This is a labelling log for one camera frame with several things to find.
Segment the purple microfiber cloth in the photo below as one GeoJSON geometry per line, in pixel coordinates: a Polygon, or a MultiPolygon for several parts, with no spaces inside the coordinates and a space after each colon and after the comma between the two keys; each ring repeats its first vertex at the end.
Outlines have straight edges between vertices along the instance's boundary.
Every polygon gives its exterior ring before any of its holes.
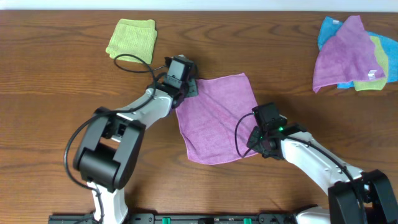
{"type": "Polygon", "coordinates": [[[240,159],[256,126],[251,114],[257,102],[248,77],[241,73],[196,83],[198,95],[176,109],[188,159],[204,165],[240,159]],[[245,114],[250,116],[240,121],[245,114]]]}

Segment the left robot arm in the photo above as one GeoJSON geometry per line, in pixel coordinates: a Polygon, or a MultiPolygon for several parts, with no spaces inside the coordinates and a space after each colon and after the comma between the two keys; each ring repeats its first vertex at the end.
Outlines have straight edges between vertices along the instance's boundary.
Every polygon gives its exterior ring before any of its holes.
{"type": "Polygon", "coordinates": [[[123,223],[128,214],[124,187],[134,172],[144,133],[186,98],[197,96],[194,78],[166,78],[151,83],[129,105],[98,108],[78,130],[85,134],[73,158],[73,168],[91,190],[95,201],[93,223],[123,223]]]}

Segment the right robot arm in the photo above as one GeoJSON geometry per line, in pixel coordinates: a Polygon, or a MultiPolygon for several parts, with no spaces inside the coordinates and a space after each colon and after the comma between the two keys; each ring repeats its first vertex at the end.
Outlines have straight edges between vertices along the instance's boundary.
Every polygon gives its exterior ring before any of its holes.
{"type": "Polygon", "coordinates": [[[269,132],[256,126],[247,145],[264,158],[295,165],[326,193],[328,209],[303,209],[294,215],[295,223],[397,223],[397,200],[387,175],[348,164],[300,125],[269,132]]]}

